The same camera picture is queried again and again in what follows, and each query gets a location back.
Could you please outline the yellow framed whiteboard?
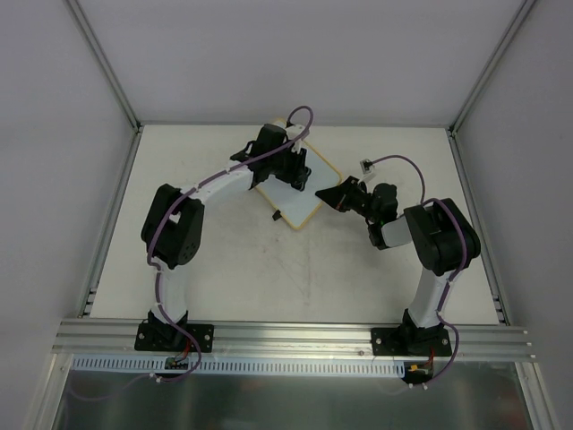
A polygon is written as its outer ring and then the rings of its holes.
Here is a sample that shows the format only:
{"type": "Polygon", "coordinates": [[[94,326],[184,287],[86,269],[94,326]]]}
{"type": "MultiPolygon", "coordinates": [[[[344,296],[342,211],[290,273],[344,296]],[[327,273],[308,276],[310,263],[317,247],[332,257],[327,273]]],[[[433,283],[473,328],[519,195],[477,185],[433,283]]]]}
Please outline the yellow framed whiteboard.
{"type": "Polygon", "coordinates": [[[301,229],[322,206],[322,200],[315,193],[342,182],[339,170],[308,143],[307,138],[301,140],[300,146],[307,150],[305,166],[311,170],[303,191],[295,190],[274,176],[256,187],[272,208],[279,212],[280,218],[294,230],[301,229]]]}

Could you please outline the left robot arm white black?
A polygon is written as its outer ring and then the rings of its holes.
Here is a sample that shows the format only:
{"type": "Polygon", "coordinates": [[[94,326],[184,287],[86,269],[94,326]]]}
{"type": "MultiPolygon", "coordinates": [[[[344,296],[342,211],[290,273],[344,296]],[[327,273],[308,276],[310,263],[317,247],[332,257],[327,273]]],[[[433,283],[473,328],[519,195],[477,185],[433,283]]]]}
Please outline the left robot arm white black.
{"type": "Polygon", "coordinates": [[[141,230],[147,263],[156,271],[155,303],[139,325],[135,349],[199,347],[187,326],[188,276],[183,267],[199,250],[206,207],[253,189],[270,176],[303,191],[312,173],[305,165],[302,146],[309,132],[308,125],[265,124],[255,140],[231,156],[225,168],[189,191],[169,184],[156,191],[141,230]]]}

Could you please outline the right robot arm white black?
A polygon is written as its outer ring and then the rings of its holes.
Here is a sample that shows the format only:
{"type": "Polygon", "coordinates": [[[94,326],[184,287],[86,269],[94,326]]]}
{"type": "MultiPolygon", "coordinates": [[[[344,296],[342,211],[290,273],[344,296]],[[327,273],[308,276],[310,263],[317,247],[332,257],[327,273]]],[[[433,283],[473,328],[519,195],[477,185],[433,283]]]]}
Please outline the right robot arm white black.
{"type": "Polygon", "coordinates": [[[353,211],[367,224],[379,250],[413,244],[423,266],[415,297],[400,325],[371,329],[376,357],[450,357],[455,343],[441,315],[451,284],[481,253],[474,228],[450,199],[431,199],[398,215],[398,189],[378,184],[370,192],[351,176],[315,195],[338,212],[353,211]]]}

